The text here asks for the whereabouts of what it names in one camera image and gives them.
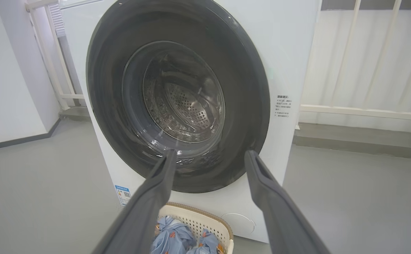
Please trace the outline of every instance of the blue clothing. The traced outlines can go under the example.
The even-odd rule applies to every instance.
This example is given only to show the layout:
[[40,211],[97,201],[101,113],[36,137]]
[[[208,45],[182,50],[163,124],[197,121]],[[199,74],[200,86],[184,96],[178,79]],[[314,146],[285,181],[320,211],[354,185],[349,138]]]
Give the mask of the blue clothing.
[[209,230],[204,229],[199,238],[199,247],[188,251],[186,254],[217,254],[218,239]]
[[196,239],[190,229],[170,216],[161,218],[158,222],[160,234],[151,246],[151,254],[185,254],[196,246]]

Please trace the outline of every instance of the washing machine door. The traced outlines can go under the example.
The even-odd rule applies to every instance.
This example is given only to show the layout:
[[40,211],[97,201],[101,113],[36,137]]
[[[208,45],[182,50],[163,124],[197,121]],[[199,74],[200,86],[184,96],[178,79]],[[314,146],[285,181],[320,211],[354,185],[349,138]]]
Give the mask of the washing machine door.
[[265,141],[270,97],[239,23],[211,0],[114,3],[91,38],[87,87],[116,153],[146,176],[178,151],[173,190],[202,193],[241,177]]

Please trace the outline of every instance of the washing machine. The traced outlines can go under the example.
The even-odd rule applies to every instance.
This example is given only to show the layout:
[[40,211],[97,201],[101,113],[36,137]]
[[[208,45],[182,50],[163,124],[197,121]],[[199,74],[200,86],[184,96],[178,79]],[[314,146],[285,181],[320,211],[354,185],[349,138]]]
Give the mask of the washing machine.
[[72,59],[125,205],[167,149],[170,201],[268,242],[244,153],[283,182],[319,0],[61,0]]

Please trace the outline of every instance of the basket rim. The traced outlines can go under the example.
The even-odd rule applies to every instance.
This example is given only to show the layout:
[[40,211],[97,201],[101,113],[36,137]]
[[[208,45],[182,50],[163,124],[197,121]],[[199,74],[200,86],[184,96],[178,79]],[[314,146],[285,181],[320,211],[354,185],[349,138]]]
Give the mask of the basket rim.
[[167,206],[178,207],[178,208],[181,208],[181,209],[190,210],[190,211],[192,211],[192,212],[196,212],[196,213],[198,213],[198,214],[202,214],[202,215],[204,215],[204,216],[210,217],[211,219],[217,220],[219,223],[223,224],[223,225],[226,227],[226,229],[227,229],[228,232],[229,232],[229,239],[233,241],[233,232],[232,232],[232,229],[231,229],[231,227],[229,226],[229,224],[228,224],[225,220],[223,220],[222,218],[220,218],[220,217],[218,217],[218,216],[216,216],[216,215],[214,215],[214,214],[211,214],[210,212],[206,212],[206,211],[203,211],[203,210],[201,210],[201,209],[194,208],[193,206],[187,206],[187,205],[183,205],[183,204],[175,203],[175,202],[168,202],[166,205],[167,205]]

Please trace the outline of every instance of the laundry basket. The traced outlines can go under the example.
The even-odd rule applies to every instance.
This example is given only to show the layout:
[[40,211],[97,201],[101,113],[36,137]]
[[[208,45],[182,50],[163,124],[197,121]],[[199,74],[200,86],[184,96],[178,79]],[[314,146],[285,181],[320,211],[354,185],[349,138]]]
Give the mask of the laundry basket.
[[197,240],[204,228],[209,230],[223,246],[225,254],[232,254],[233,233],[231,227],[223,219],[191,206],[171,202],[168,202],[160,209],[158,219],[167,215],[187,225]]

